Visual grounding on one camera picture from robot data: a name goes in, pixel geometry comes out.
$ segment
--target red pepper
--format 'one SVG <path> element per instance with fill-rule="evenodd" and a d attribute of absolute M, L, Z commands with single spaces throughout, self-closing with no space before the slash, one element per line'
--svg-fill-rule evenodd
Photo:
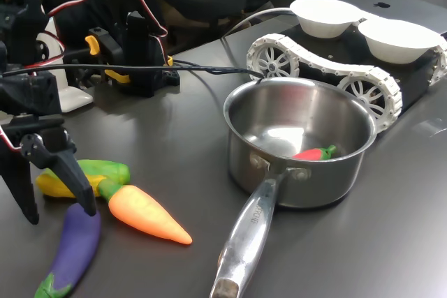
<path fill-rule="evenodd" d="M 303 151 L 302 153 L 294 155 L 292 158 L 296 160 L 306 160 L 306 161 L 323 161 L 329 160 L 331 155 L 337 150 L 336 146 L 330 145 L 327 149 L 325 148 L 314 148 Z"/>

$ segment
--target pot handle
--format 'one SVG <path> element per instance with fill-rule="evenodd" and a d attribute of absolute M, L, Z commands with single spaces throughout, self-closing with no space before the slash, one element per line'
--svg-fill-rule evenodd
<path fill-rule="evenodd" d="M 279 185 L 286 172 L 267 172 L 245 203 L 223 246 L 210 298 L 240 298 L 267 239 Z"/>

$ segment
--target stainless steel pot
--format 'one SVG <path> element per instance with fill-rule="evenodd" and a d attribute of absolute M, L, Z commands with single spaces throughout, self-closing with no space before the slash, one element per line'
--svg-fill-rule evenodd
<path fill-rule="evenodd" d="M 337 87 L 289 77 L 250 82 L 226 99 L 228 169 L 251 194 L 222 250 L 211 298 L 239 298 L 253 274 L 276 203 L 298 209 L 341 200 L 376 138 L 374 117 Z M 301 151 L 337 147 L 334 158 L 301 161 Z"/>

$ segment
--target paper bowl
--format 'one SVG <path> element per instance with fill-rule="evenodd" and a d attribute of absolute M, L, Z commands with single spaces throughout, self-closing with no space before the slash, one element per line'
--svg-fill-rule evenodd
<path fill-rule="evenodd" d="M 418 24 L 383 18 L 364 21 L 358 30 L 365 36 L 371 54 L 392 64 L 414 62 L 436 47 L 441 37 Z"/>
<path fill-rule="evenodd" d="M 316 38 L 336 38 L 362 18 L 361 10 L 338 0 L 295 0 L 291 10 L 302 30 Z"/>

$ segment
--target purple eggplant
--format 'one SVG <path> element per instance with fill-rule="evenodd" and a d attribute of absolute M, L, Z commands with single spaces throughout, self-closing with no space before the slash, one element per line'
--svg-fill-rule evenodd
<path fill-rule="evenodd" d="M 65 297 L 76 286 L 93 259 L 100 233 L 99 212 L 89 216 L 78 203 L 71 205 L 65 215 L 56 258 L 34 298 Z"/>

